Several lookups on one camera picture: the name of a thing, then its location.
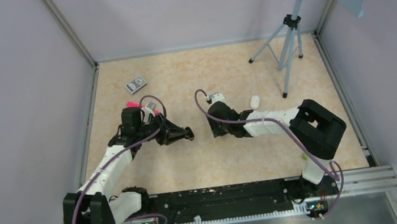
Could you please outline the black earbud charging case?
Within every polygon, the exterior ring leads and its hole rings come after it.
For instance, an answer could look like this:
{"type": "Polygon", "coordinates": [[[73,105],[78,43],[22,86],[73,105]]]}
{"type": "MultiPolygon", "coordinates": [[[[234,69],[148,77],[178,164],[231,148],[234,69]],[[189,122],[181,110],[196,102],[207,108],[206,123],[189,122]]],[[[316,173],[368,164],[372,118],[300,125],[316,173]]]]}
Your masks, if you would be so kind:
{"type": "Polygon", "coordinates": [[[186,126],[184,138],[187,140],[193,141],[195,139],[194,137],[195,137],[195,135],[193,133],[193,130],[190,127],[186,126]]]}

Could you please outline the white earbud charging case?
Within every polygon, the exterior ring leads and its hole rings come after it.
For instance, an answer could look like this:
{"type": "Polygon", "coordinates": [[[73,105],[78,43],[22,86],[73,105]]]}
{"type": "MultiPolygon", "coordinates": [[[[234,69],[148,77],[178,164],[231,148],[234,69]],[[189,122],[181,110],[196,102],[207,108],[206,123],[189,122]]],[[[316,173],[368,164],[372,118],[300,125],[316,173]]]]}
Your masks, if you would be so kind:
{"type": "Polygon", "coordinates": [[[254,109],[259,109],[260,103],[261,103],[260,97],[254,95],[254,96],[252,96],[251,99],[250,99],[250,104],[249,104],[249,106],[250,106],[250,108],[251,108],[252,110],[254,110],[254,109]]]}

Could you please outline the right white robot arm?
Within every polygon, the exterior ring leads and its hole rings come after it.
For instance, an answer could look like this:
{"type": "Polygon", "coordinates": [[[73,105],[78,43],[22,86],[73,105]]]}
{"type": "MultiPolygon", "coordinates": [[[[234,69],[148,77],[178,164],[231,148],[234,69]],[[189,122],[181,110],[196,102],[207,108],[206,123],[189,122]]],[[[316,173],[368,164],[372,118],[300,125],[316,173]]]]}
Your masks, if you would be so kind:
{"type": "Polygon", "coordinates": [[[301,174],[301,191],[316,196],[323,189],[322,178],[336,155],[347,124],[312,99],[282,111],[245,110],[241,113],[224,102],[216,102],[207,112],[215,137],[230,134],[251,138],[266,134],[286,134],[307,155],[301,174]]]}

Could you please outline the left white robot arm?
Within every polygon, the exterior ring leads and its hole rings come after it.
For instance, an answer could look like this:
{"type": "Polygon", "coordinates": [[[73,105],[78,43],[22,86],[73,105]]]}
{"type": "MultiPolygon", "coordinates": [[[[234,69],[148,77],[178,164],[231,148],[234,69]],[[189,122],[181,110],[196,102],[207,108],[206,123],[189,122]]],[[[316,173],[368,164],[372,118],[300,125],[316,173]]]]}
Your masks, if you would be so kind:
{"type": "Polygon", "coordinates": [[[132,214],[145,218],[151,212],[151,202],[144,189],[128,189],[109,201],[119,177],[143,143],[155,140],[168,146],[178,140],[194,139],[191,128],[173,124],[164,114],[155,113],[150,104],[124,108],[121,119],[91,177],[76,192],[64,197],[64,224],[122,224],[132,214]]]}

